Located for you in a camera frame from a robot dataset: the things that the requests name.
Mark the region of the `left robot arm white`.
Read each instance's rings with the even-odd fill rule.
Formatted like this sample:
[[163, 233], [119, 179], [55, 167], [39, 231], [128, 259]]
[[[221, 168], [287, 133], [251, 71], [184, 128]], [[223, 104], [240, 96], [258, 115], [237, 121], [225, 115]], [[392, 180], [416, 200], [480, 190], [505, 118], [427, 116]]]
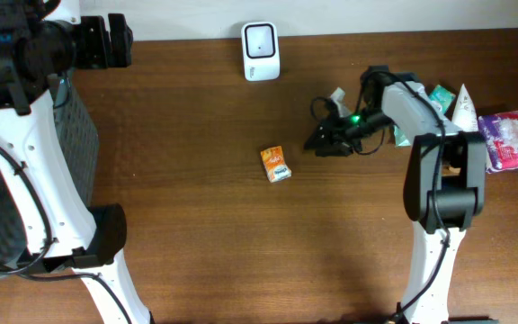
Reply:
[[125, 68], [121, 13], [77, 1], [0, 1], [0, 278], [81, 280], [107, 323], [149, 323], [124, 258], [117, 204], [92, 206], [97, 130], [71, 76]]

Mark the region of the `small green tissue packet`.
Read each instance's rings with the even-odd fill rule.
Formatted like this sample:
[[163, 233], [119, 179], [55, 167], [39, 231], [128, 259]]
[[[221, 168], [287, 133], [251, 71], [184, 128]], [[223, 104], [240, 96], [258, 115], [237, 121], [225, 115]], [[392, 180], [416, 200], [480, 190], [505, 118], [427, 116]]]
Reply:
[[437, 85], [429, 94], [429, 98], [437, 105], [440, 111], [445, 114], [451, 107], [453, 101], [456, 99], [456, 95], [443, 86]]

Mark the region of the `pink floral pad package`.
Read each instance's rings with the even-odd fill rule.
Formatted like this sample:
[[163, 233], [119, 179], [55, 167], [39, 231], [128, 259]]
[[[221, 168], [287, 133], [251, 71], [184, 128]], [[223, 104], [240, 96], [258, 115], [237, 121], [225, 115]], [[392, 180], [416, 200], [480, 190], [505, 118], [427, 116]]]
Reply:
[[478, 116], [489, 174], [518, 169], [518, 111]]

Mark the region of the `teal wipes packet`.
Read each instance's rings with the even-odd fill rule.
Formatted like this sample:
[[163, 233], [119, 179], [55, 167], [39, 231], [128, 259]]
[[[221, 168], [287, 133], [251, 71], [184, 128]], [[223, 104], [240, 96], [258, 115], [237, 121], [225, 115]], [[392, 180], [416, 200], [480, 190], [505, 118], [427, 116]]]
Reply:
[[411, 146], [409, 139], [406, 137], [405, 133], [398, 126], [394, 127], [393, 135], [394, 135], [396, 147], [402, 148], [402, 147]]

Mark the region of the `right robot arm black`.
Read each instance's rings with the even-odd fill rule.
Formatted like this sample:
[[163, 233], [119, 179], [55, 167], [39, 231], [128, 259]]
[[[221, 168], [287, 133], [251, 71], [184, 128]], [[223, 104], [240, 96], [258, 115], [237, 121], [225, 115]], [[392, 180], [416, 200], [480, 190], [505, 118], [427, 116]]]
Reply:
[[314, 98], [326, 114], [315, 118], [304, 148], [322, 158], [364, 156], [362, 141], [391, 126], [410, 140], [403, 203], [413, 229], [411, 266], [403, 297], [385, 321], [447, 323], [458, 250], [485, 201], [485, 141], [436, 108], [414, 73], [370, 66], [360, 82], [353, 110], [341, 88]]

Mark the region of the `orange white packet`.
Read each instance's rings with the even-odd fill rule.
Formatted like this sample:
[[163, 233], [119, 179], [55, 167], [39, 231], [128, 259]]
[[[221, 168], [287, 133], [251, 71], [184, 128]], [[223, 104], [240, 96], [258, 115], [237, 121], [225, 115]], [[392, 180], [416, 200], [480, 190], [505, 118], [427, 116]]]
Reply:
[[292, 172], [285, 162], [281, 146], [264, 149], [260, 152], [260, 156], [270, 183], [291, 177]]

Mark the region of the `white tube gold cap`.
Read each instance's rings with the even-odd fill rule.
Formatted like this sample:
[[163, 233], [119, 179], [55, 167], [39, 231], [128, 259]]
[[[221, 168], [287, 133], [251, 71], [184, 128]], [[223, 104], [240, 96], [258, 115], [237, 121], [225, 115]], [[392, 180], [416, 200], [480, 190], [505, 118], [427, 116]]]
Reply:
[[478, 117], [475, 105], [465, 85], [462, 85], [460, 88], [451, 121], [462, 131], [478, 131]]

